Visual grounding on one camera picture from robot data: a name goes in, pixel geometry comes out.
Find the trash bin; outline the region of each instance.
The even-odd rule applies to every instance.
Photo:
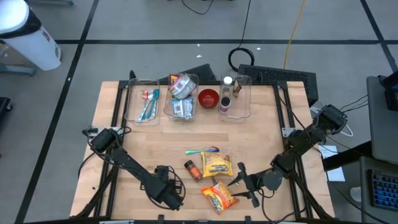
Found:
[[[23,0],[0,1],[0,39],[41,70],[61,64],[61,49]]]

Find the red bowl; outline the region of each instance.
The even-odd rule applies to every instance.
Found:
[[[199,103],[206,109],[214,108],[218,104],[218,93],[211,89],[202,90],[198,96]]]

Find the orange spice bottle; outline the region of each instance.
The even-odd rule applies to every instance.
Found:
[[[184,164],[185,168],[189,171],[191,176],[195,179],[195,181],[200,181],[203,178],[203,175],[201,174],[200,170],[194,165],[194,163],[189,160]]]

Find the wooden tabletop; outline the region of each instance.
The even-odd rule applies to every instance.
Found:
[[[117,87],[118,82],[103,82],[93,126],[110,126]],[[305,126],[308,126],[312,119],[303,83],[288,82],[288,87],[294,113]],[[205,88],[219,90],[218,86],[200,86],[199,91]],[[161,86],[158,124],[155,126],[136,126],[127,122],[127,125],[132,129],[132,133],[125,136],[123,147],[149,172],[153,172],[157,165],[172,166],[187,188],[184,205],[178,212],[157,208],[148,200],[145,192],[139,189],[139,181],[127,171],[121,170],[119,171],[112,218],[155,220],[159,214],[164,214],[166,220],[244,220],[244,217],[249,215],[252,220],[265,220],[261,207],[253,208],[251,201],[243,197],[239,198],[239,203],[222,211],[221,215],[217,215],[209,201],[200,192],[202,188],[212,185],[211,178],[204,178],[200,182],[195,182],[183,165],[191,159],[202,170],[200,154],[185,155],[184,152],[216,146],[222,152],[231,153],[233,176],[216,176],[216,179],[226,184],[231,181],[231,178],[235,178],[239,172],[238,162],[245,163],[248,174],[270,168],[269,163],[274,156],[283,152],[272,87],[252,86],[251,116],[241,124],[220,121],[216,109],[206,110],[199,105],[194,122],[170,121],[162,111],[166,92],[166,86]],[[286,126],[289,127],[287,113],[285,108],[283,109]],[[91,153],[91,150],[87,147],[85,157]],[[334,216],[319,152],[309,150],[302,156],[302,159],[309,190],[325,211]],[[95,193],[100,181],[102,166],[102,160],[94,157],[81,170],[71,215],[80,212]],[[302,194],[299,188],[297,189],[301,208],[303,208]],[[244,192],[244,183],[232,185],[229,190],[232,194]],[[264,188],[264,191],[266,195],[272,194],[266,188]],[[107,199],[108,191],[104,194],[104,205],[106,205]],[[274,197],[265,200],[264,208],[267,215],[273,220],[278,220],[293,212],[288,180],[282,181],[282,185],[275,192]]]

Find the white paper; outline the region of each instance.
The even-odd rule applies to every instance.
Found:
[[[319,150],[321,151],[322,158],[324,158],[324,159],[337,154],[336,146],[319,146]],[[346,179],[344,178],[343,168],[341,168],[341,167],[328,171],[328,176],[329,176],[329,181],[334,181],[334,182],[345,182],[346,181]]]

